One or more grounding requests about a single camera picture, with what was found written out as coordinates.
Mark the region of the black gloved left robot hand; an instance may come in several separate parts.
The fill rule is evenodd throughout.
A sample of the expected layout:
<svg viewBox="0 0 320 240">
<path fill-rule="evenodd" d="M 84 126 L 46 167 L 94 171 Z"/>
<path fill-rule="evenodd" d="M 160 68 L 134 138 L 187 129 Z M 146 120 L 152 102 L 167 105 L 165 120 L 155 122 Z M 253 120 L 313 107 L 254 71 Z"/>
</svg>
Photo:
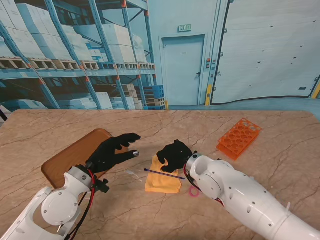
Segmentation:
<svg viewBox="0 0 320 240">
<path fill-rule="evenodd" d="M 140 140 L 141 137 L 136 133 L 126 133 L 117 137 L 111 137 L 102 142 L 95 152 L 85 163 L 85 167 L 92 173 L 101 173 L 109 171 L 115 165 L 121 164 L 140 155 L 137 150 L 131 150 L 124 153 L 116 154 L 123 147 L 128 148 L 130 144 Z"/>
</svg>

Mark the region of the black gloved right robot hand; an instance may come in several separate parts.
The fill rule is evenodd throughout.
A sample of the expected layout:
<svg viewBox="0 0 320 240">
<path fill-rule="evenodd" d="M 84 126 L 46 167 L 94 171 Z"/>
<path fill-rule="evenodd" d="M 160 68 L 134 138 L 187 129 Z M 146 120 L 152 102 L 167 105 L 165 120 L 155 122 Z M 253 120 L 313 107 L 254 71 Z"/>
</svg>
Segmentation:
<svg viewBox="0 0 320 240">
<path fill-rule="evenodd" d="M 163 164 L 161 170 L 165 173 L 173 173 L 184 167 L 193 152 L 182 141 L 176 139 L 172 144 L 158 151 L 156 155 L 159 162 Z"/>
</svg>

